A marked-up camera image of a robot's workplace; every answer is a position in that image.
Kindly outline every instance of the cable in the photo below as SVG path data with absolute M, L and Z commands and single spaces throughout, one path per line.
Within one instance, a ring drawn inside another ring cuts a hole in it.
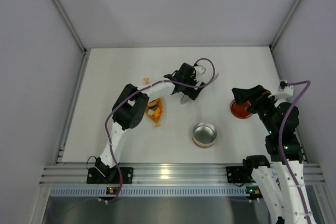
M 272 224 L 271 214 L 269 213 L 269 211 L 267 214 L 267 221 L 268 221 L 268 224 Z
M 245 183 L 242 183 L 241 185 L 237 185 L 235 183 L 233 183 L 235 186 L 238 186 L 238 187 L 242 187 L 243 185 L 245 185 Z
M 307 203 L 306 203 L 305 197 L 303 195 L 302 189 L 299 187 L 300 184 L 299 184 L 298 180 L 296 179 L 296 176 L 294 175 L 294 172 L 290 168 L 290 165 L 289 165 L 289 163 L 288 163 L 288 161 L 286 159 L 285 151 L 284 151 L 284 148 L 283 148 L 283 145 L 282 145 L 282 134 L 284 132 L 285 124 L 286 124 L 286 121 L 287 121 L 287 119 L 289 117 L 290 112 L 292 111 L 292 109 L 294 108 L 294 106 L 298 103 L 298 101 L 303 96 L 303 94 L 306 92 L 306 90 L 309 88 L 310 83 L 311 83 L 310 81 L 301 81 L 301 82 L 295 82 L 295 83 L 288 83 L 287 84 L 288 86 L 295 86 L 295 85 L 300 85 L 300 84 L 306 84 L 306 86 L 299 93 L 299 95 L 295 98 L 295 100 L 293 101 L 293 103 L 288 108 L 285 116 L 282 119 L 282 123 L 281 123 L 280 130 L 279 130 L 279 149 L 280 149 L 280 154 L 281 154 L 283 162 L 285 163 L 286 167 L 288 168 L 288 171 L 289 171 L 292 179 L 294 180 L 295 184 L 298 186 L 299 195 L 300 195 L 300 198 L 301 198 L 301 201 L 302 201 L 303 209 L 305 210 L 305 214 L 307 215 L 307 222 L 308 222 L 308 224 L 311 224 L 312 222 L 311 222 L 311 219 L 310 219 L 310 216 L 309 216 Z
M 113 201 L 119 196 L 119 193 L 120 193 L 120 191 L 121 191 L 122 184 L 123 184 L 123 180 L 122 180 L 122 174 L 121 174 L 120 166 L 119 166 L 119 164 L 118 164 L 118 162 L 117 162 L 117 160 L 116 160 L 116 158 L 115 158 L 115 156 L 114 156 L 113 149 L 112 149 L 112 139 L 111 139 L 111 135 L 110 135 L 110 132 L 109 132 L 109 129 L 108 129 L 108 125 L 107 125 L 108 122 L 109 122 L 109 120 L 111 119 L 111 117 L 113 116 L 113 114 L 114 114 L 114 113 L 115 113 L 121 106 L 123 106 L 126 102 L 128 102 L 128 100 L 130 100 L 133 96 L 135 96 L 135 95 L 137 95 L 138 93 L 140 93 L 140 92 L 142 92 L 142 91 L 144 91 L 144 90 L 146 90 L 146 89 L 149 89 L 149 88 L 151 88 L 152 86 L 155 86 L 155 85 L 157 85 L 157 84 L 159 84 L 159 83 L 161 83 L 161 82 L 171 82 L 171 83 L 178 84 L 178 85 L 181 85 L 181 86 L 184 86 L 184 87 L 187 87 L 187 88 L 204 88 L 204 87 L 208 86 L 209 84 L 212 83 L 212 81 L 213 81 L 214 78 L 215 78 L 215 73 L 216 73 L 215 66 L 214 66 L 214 64 L 212 63 L 212 61 L 209 60 L 209 59 L 207 59 L 207 58 L 201 58 L 201 59 L 197 60 L 197 61 L 195 62 L 195 64 L 197 64 L 197 63 L 198 63 L 199 61 L 201 61 L 201 60 L 206 60 L 206 61 L 208 61 L 208 62 L 211 64 L 212 69 L 213 69 L 212 77 L 211 77 L 210 81 L 207 82 L 206 84 L 201 85 L 201 86 L 193 86 L 193 85 L 188 85 L 188 84 L 184 84 L 184 83 L 182 83 L 182 82 L 172 81 L 172 80 L 161 80 L 161 81 L 157 81 L 157 82 L 155 82 L 155 83 L 153 83 L 153 84 L 151 84 L 151 85 L 149 85 L 149 86 L 147 86 L 147 87 L 144 87 L 144 88 L 142 88 L 142 89 L 140 89 L 140 90 L 137 90 L 136 92 L 134 92 L 134 93 L 132 93 L 131 95 L 129 95 L 127 98 L 125 98 L 125 100 L 123 100 L 120 104 L 118 104 L 118 106 L 116 106 L 116 107 L 112 110 L 112 112 L 107 116 L 107 118 L 106 118 L 106 120 L 105 120 L 105 130 L 106 130 L 106 133 L 107 133 L 107 137 L 108 137 L 108 139 L 109 139 L 110 153 L 111 153 L 112 159 L 113 159 L 113 161 L 114 161 L 114 163 L 115 163 L 115 166 L 116 166 L 116 168 L 117 168 L 117 170 L 118 170 L 119 177 L 120 177 L 118 191 L 117 191 L 115 197 L 114 197 L 112 200 L 110 200 L 109 202 L 113 202 Z
M 91 159 L 92 157 L 94 157 L 94 158 L 97 160 L 97 158 L 96 158 L 95 156 L 89 156 L 88 160 L 86 161 L 86 169 L 87 169 L 87 170 L 89 170 L 89 168 L 88 168 L 88 163 L 89 163 L 89 161 L 90 161 L 90 159 Z

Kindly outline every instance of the white table surface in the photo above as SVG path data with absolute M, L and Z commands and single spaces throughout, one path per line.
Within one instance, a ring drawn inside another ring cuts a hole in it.
M 248 155 L 269 155 L 267 131 L 257 115 L 241 120 L 230 112 L 231 89 L 263 85 L 277 90 L 278 76 L 268 47 L 112 48 L 91 51 L 75 113 L 64 162 L 86 162 L 99 156 L 107 143 L 104 121 L 124 86 L 144 84 L 143 78 L 159 80 L 182 63 L 199 58 L 213 61 L 218 79 L 203 89 L 196 101 L 181 105 L 182 94 L 164 97 L 161 127 L 144 116 L 127 135 L 121 162 L 128 163 L 241 163 Z M 206 82 L 211 76 L 208 62 Z M 217 142 L 197 147 L 192 128 L 209 122 L 217 129 Z

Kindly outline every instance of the metal frame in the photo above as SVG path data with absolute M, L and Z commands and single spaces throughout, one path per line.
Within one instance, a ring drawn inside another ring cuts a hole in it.
M 226 166 L 242 166 L 242 164 L 124 163 L 120 166 L 133 167 L 133 184 L 125 186 L 222 186 L 232 185 L 227 181 Z M 318 164 L 304 164 L 303 173 L 306 185 L 326 184 Z M 86 184 L 87 174 L 86 164 L 82 163 L 46 166 L 40 185 L 88 186 Z
M 71 33 L 71 35 L 73 36 L 74 40 L 76 41 L 79 49 L 82 51 L 83 54 L 86 53 L 86 48 L 84 47 L 82 41 L 80 40 L 75 28 L 73 27 L 68 15 L 66 14 L 64 8 L 62 7 L 61 3 L 59 0 L 51 0 L 52 3 L 55 5 L 56 10 L 58 11 L 58 13 L 61 15 L 61 18 L 63 19 L 65 25 L 67 26 L 69 32 Z
M 64 148 L 65 148 L 66 139 L 67 139 L 68 134 L 69 134 L 73 113 L 75 112 L 80 88 L 81 88 L 81 85 L 82 85 L 82 82 L 83 82 L 83 78 L 84 78 L 86 66 L 88 64 L 90 53 L 91 53 L 91 50 L 87 51 L 83 55 L 83 59 L 82 59 L 82 62 L 80 64 L 80 68 L 79 68 L 79 71 L 78 71 L 78 74 L 77 74 L 75 86 L 74 86 L 74 89 L 73 89 L 72 95 L 71 95 L 71 100 L 70 100 L 70 104 L 69 104 L 69 108 L 68 108 L 67 117 L 66 117 L 64 125 L 61 129 L 60 139 L 58 140 L 57 148 L 55 148 L 54 164 L 57 164 L 57 162 L 59 160 L 60 151 L 61 150 L 64 151 Z
M 66 164 L 62 162 L 62 154 L 71 125 L 73 112 L 76 107 L 89 54 L 87 54 L 86 48 L 84 47 L 80 37 L 78 36 L 60 1 L 51 1 L 55 5 L 57 11 L 64 20 L 69 32 L 71 33 L 78 47 L 82 51 L 83 60 L 77 76 L 75 88 L 72 92 L 71 103 L 69 105 L 67 118 L 61 132 L 61 137 L 59 139 L 59 147 L 56 149 L 55 165 L 47 166 L 44 169 L 43 175 L 41 177 L 37 197 L 34 204 L 34 210 L 29 221 L 29 223 L 34 224 L 42 222 L 50 192 L 55 189 L 55 186 L 58 188 L 64 188 L 64 186 L 70 188 L 69 186 L 71 186 L 72 189 L 97 188 L 97 185 L 89 186 L 86 184 L 87 170 L 85 164 Z M 271 52 L 273 52 L 274 47 L 283 35 L 285 29 L 289 25 L 301 2 L 302 0 L 294 0 L 291 8 L 289 9 L 289 12 L 285 16 L 278 32 L 276 33 L 274 39 L 270 44 Z M 278 75 L 281 76 L 275 58 L 274 63 L 277 68 Z M 136 188 L 145 189 L 152 187 L 180 188 L 181 186 L 183 186 L 184 188 L 195 188 L 197 186 L 201 186 L 202 188 L 212 189 L 230 187 L 231 185 L 227 183 L 225 167 L 235 165 L 239 164 L 121 164 L 121 166 L 132 166 L 134 168 L 133 184 L 125 185 L 124 188 L 126 190 Z M 330 193 L 326 186 L 320 166 L 317 164 L 305 164 L 303 172 L 305 174 L 306 185 L 313 186 L 325 223 L 336 223 L 335 206 L 330 197 Z
M 274 50 L 275 46 L 277 45 L 279 39 L 283 35 L 285 29 L 289 25 L 291 19 L 293 18 L 294 14 L 297 11 L 298 7 L 300 6 L 301 2 L 302 2 L 302 0 L 294 0 L 291 8 L 289 9 L 287 15 L 285 16 L 284 20 L 281 23 L 281 26 L 280 26 L 279 30 L 277 31 L 274 39 L 272 40 L 272 42 L 270 44 L 271 51 Z

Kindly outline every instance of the white wall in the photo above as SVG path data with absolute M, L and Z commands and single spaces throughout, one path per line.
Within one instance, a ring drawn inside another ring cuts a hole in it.
M 26 223 L 81 53 L 50 0 L 0 5 L 0 223 Z
M 311 80 L 298 106 L 309 158 L 321 164 L 336 202 L 336 0 L 303 0 L 275 49 L 282 75 Z
M 293 0 L 61 0 L 87 47 L 269 45 Z

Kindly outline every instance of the white cable tie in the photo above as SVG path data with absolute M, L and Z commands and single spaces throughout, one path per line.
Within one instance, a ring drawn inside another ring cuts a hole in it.
M 297 188 L 301 188 L 302 186 L 305 186 L 305 184 L 291 185 L 291 186 L 287 186 L 287 187 L 297 187 Z
M 298 213 L 298 212 L 295 212 L 294 213 L 296 216 L 309 216 L 309 217 L 312 217 L 313 216 L 313 213 L 312 211 L 309 211 L 307 214 L 304 212 L 304 213 Z
M 153 84 L 155 84 L 155 82 L 154 83 L 148 83 L 149 87 L 151 87 L 151 88 L 153 87 Z
M 108 142 L 108 144 L 111 145 L 112 147 L 115 147 L 115 145 L 113 145 L 113 143 Z

